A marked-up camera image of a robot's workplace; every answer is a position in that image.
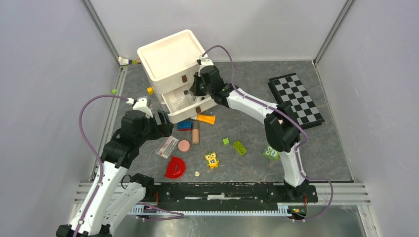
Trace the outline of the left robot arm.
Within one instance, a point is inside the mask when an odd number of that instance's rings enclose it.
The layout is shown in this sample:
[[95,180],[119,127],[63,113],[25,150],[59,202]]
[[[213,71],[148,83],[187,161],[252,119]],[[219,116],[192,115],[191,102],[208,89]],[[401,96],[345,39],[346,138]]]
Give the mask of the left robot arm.
[[97,173],[78,213],[69,224],[60,225],[58,237],[111,237],[117,226],[137,202],[155,196],[154,179],[135,174],[123,193],[114,201],[115,189],[126,175],[140,147],[151,140],[171,136],[173,124],[159,110],[157,116],[131,110],[121,119],[111,140],[105,144]]

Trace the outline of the yellow small cube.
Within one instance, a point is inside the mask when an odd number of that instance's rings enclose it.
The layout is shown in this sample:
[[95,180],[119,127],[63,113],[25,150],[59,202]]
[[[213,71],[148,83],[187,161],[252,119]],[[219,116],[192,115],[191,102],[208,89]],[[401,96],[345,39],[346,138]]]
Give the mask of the yellow small cube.
[[148,92],[148,94],[150,94],[150,95],[153,95],[155,92],[154,92],[154,89],[152,88],[152,87],[148,87],[147,88],[147,92]]

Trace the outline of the pink round sponge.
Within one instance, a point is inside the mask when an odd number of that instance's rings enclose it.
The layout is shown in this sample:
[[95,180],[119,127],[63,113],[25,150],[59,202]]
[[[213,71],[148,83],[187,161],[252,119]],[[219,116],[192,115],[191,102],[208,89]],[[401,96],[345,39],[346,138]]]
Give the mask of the pink round sponge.
[[187,152],[190,149],[190,143],[187,140],[181,140],[178,142],[178,149],[181,152]]

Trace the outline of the clear packet white strips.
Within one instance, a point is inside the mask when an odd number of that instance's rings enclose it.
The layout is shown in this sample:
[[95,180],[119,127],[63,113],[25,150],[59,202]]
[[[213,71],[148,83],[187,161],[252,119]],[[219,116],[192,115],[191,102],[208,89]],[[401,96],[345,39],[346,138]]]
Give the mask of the clear packet white strips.
[[190,99],[187,96],[183,96],[173,101],[173,106],[177,111],[182,110],[188,107],[189,105],[190,105]]

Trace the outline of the lime green flat brick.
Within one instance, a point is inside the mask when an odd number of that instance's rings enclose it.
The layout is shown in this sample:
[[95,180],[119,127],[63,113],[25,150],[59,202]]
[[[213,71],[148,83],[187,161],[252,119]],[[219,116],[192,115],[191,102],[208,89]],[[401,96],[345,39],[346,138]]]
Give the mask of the lime green flat brick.
[[247,149],[243,146],[243,144],[240,141],[234,142],[232,146],[241,156],[247,153]]

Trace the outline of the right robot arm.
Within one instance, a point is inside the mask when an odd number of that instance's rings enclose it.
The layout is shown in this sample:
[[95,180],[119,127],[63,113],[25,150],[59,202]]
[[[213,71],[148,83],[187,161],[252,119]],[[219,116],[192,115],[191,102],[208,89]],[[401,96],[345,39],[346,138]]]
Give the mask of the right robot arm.
[[306,135],[297,123],[289,103],[268,103],[233,83],[225,83],[216,66],[202,66],[194,73],[190,91],[195,96],[210,96],[215,103],[241,111],[264,125],[270,147],[276,150],[284,168],[286,197],[299,201],[309,185],[300,158],[300,135]]

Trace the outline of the clear plastic bag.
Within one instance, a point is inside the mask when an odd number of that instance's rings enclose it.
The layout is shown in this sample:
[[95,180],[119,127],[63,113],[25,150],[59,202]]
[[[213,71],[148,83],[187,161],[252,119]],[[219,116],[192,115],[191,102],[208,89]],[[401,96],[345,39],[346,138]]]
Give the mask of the clear plastic bag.
[[183,105],[185,107],[188,107],[192,104],[196,103],[197,97],[194,96],[190,91],[183,91],[184,92],[184,97],[183,97]]

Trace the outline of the orange cream tube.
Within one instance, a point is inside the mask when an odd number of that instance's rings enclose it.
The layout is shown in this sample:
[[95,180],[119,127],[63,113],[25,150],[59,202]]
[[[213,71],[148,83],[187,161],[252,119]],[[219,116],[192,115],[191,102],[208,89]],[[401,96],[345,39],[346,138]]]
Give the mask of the orange cream tube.
[[216,117],[215,116],[203,115],[203,114],[196,114],[196,115],[192,116],[191,119],[214,125]]

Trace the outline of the red arch brick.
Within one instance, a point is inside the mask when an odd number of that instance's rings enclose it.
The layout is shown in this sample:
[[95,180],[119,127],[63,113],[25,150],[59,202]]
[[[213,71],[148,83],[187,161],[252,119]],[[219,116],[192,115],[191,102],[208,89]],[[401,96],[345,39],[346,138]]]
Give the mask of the red arch brick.
[[172,156],[167,165],[164,176],[169,179],[177,179],[184,174],[185,170],[185,162],[181,158]]

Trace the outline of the blue red duplo brick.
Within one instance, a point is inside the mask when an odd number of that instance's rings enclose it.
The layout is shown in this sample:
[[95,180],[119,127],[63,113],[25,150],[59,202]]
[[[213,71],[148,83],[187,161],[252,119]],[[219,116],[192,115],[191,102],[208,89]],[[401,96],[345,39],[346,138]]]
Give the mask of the blue red duplo brick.
[[192,122],[191,121],[181,121],[177,124],[177,129],[179,131],[191,131]]

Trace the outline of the black grey chessboard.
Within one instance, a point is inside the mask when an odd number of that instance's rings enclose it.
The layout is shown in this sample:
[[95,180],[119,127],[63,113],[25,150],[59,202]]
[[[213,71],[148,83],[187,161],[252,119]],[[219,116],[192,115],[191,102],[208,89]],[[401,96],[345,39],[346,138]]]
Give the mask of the black grey chessboard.
[[325,121],[296,73],[271,78],[268,86],[278,104],[291,103],[303,129],[320,126]]

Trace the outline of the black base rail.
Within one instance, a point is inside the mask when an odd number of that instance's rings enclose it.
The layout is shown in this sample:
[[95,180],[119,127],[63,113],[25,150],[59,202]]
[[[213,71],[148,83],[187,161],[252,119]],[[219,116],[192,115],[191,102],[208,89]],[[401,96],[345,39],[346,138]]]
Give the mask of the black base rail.
[[314,185],[293,191],[283,183],[155,183],[142,202],[171,211],[274,211],[279,204],[319,201]]

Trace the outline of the white corner block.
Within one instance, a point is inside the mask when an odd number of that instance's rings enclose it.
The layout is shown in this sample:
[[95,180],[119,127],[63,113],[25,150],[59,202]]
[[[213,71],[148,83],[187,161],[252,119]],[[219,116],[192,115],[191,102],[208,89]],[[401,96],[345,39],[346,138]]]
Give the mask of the white corner block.
[[129,59],[125,59],[121,56],[118,57],[118,63],[121,67],[129,65],[130,64],[130,60]]

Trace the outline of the small lime green cube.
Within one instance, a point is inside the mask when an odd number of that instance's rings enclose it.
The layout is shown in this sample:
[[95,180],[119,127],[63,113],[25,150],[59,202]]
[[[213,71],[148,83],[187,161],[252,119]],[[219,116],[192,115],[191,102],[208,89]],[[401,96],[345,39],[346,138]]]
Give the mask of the small lime green cube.
[[230,141],[228,138],[222,139],[223,145],[228,146],[230,144]]

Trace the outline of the yellow owl brick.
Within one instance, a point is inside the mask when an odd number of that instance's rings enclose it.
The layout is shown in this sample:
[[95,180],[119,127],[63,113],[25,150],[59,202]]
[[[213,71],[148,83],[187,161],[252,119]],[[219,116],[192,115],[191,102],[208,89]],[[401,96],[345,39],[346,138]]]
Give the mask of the yellow owl brick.
[[212,153],[206,154],[205,155],[205,159],[207,161],[207,166],[210,169],[214,169],[214,168],[219,167],[219,159],[218,159],[218,157],[216,155],[216,152],[212,152]]

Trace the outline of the white three-drawer organizer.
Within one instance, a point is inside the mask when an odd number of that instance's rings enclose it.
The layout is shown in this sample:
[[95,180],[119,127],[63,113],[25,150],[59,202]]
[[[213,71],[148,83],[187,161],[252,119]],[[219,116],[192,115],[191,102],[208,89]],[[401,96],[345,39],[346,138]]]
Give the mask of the white three-drawer organizer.
[[209,95],[197,97],[195,104],[179,111],[173,106],[173,101],[183,97],[183,91],[189,91],[192,86],[194,73],[200,67],[197,60],[204,51],[189,29],[144,45],[137,50],[150,85],[171,123],[184,121],[216,106]]

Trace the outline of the beige foundation bottle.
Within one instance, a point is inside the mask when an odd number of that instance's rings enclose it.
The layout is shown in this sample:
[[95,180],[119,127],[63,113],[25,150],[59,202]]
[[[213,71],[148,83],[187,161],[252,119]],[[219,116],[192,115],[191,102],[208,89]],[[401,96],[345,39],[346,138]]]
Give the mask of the beige foundation bottle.
[[200,142],[200,130],[199,122],[196,120],[192,121],[192,144],[196,145]]

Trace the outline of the false eyelash case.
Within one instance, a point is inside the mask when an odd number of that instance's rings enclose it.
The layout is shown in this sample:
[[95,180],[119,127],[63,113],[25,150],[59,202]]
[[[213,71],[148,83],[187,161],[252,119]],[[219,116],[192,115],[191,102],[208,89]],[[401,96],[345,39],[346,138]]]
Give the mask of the false eyelash case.
[[156,150],[156,154],[167,159],[172,151],[177,147],[178,142],[179,139],[173,136],[167,137]]

